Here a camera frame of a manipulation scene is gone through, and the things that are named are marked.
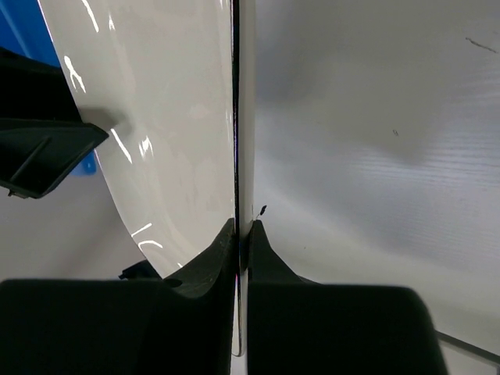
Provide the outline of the rectangular white plate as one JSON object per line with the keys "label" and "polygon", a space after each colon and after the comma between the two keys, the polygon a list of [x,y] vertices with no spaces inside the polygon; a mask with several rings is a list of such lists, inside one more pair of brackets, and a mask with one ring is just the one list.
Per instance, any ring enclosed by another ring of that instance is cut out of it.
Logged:
{"label": "rectangular white plate", "polygon": [[81,118],[132,239],[163,277],[233,220],[252,227],[253,1],[42,1]]}

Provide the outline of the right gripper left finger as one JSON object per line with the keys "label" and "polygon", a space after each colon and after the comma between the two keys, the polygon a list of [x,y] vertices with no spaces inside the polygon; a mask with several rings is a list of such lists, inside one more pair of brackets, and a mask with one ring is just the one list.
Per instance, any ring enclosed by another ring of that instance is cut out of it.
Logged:
{"label": "right gripper left finger", "polygon": [[4,374],[228,374],[234,223],[165,279],[5,280]]}

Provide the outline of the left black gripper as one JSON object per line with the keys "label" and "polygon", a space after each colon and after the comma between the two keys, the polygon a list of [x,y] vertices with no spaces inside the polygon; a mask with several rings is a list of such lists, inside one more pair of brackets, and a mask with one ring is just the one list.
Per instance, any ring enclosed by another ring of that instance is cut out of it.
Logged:
{"label": "left black gripper", "polygon": [[84,123],[60,68],[1,49],[1,186],[39,199],[109,135]]}

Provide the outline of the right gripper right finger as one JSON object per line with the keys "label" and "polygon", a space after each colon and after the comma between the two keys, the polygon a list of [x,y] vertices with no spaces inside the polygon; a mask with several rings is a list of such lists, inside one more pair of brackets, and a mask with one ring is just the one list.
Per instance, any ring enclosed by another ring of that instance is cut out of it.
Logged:
{"label": "right gripper right finger", "polygon": [[407,287],[319,284],[249,238],[250,374],[446,374],[427,307]]}

